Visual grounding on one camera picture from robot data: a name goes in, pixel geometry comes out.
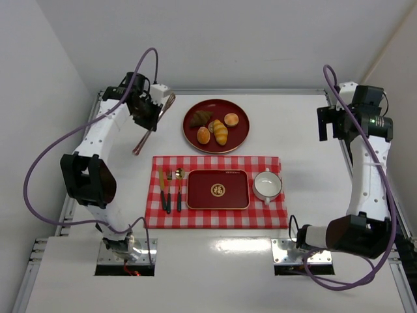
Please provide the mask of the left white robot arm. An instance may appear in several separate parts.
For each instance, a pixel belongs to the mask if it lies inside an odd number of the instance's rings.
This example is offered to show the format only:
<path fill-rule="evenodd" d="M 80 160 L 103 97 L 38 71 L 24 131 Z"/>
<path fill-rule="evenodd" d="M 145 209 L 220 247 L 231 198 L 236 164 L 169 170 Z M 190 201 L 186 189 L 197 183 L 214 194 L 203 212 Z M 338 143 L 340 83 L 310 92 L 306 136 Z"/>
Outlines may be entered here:
<path fill-rule="evenodd" d="M 139 245 L 114 202 L 117 182 L 107 162 L 128 119 L 148 131 L 156 130 L 170 89 L 156 82 L 145 88 L 145 80 L 143 75 L 129 72 L 118 86 L 108 87 L 84 140 L 60 160 L 68 195 L 90 212 L 104 246 L 124 261 L 139 257 Z"/>

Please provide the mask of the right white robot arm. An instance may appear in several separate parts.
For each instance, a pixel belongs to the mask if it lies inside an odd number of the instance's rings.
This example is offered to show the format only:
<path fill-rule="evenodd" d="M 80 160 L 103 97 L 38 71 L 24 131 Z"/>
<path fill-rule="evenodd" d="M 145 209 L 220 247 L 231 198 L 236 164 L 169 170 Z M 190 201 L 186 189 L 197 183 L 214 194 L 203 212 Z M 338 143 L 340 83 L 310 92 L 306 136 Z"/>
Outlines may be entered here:
<path fill-rule="evenodd" d="M 345 216 L 327 226 L 305 225 L 298 230 L 296 247 L 375 259 L 386 250 L 392 230 L 386 188 L 378 169 L 386 168 L 394 124 L 391 118 L 381 115 L 382 88 L 345 82 L 337 90 L 364 135 L 341 104 L 336 104 L 317 110 L 319 139 L 327 140 L 326 126 L 331 124 L 333 137 L 345 142 L 352 164 L 351 200 Z"/>

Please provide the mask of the metal tongs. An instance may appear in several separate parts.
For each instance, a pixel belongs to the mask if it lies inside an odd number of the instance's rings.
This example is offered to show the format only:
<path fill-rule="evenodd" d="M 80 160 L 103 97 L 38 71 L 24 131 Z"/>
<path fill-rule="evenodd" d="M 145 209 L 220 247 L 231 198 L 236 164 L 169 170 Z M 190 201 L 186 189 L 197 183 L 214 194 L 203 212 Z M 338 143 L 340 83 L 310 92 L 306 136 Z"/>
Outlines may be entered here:
<path fill-rule="evenodd" d="M 165 115 L 165 113 L 167 112 L 168 109 L 170 109 L 170 107 L 173 105 L 174 101 L 176 100 L 176 95 L 175 93 L 171 93 L 168 96 L 168 99 L 166 100 L 164 106 L 162 107 L 162 111 L 160 112 L 159 116 L 158 116 L 158 121 L 157 123 L 160 122 L 160 120 L 162 119 L 162 117 Z M 148 138 L 150 137 L 151 133 L 153 132 L 152 130 L 148 130 L 146 132 L 146 134 L 141 138 L 141 140 L 139 141 L 139 143 L 135 146 L 135 148 L 132 150 L 132 153 L 136 156 L 138 156 L 142 150 L 142 148 L 144 147 L 146 141 L 148 140 Z"/>

